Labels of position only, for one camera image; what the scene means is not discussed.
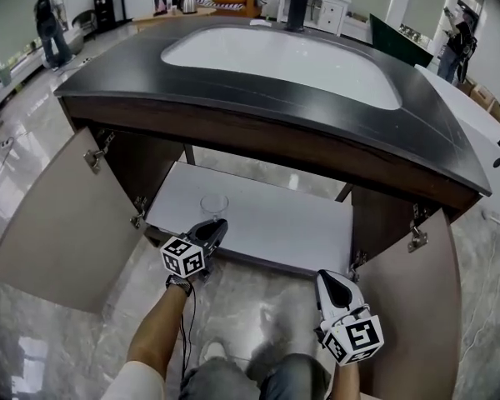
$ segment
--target fiducial marker cube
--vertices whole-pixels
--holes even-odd
[[[333,326],[322,345],[335,357],[339,366],[370,358],[383,345],[379,318],[372,316]]]
[[[181,278],[187,278],[206,267],[201,247],[181,238],[171,237],[161,247],[165,268]]]

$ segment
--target clear glass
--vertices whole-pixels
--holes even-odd
[[[204,221],[226,219],[229,204],[230,201],[228,198],[222,194],[208,194],[207,196],[203,196],[202,200],[200,200],[202,219]]]

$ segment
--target undermount sink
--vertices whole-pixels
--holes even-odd
[[[263,29],[218,27],[192,34],[161,55],[165,63],[255,74],[303,84],[377,108],[401,107],[382,70],[326,42]]]

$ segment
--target faucet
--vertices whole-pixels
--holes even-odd
[[[303,31],[303,20],[306,17],[307,7],[308,0],[291,0],[286,30],[298,33]]]

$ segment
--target cabinet door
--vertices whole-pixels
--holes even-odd
[[[410,234],[358,269],[385,338],[362,362],[363,391],[383,400],[451,400],[458,374],[461,283],[452,232],[442,210],[420,229],[425,246],[409,253]]]
[[[0,241],[0,280],[65,307],[98,313],[143,235],[137,210],[88,129],[72,137],[27,192]]]

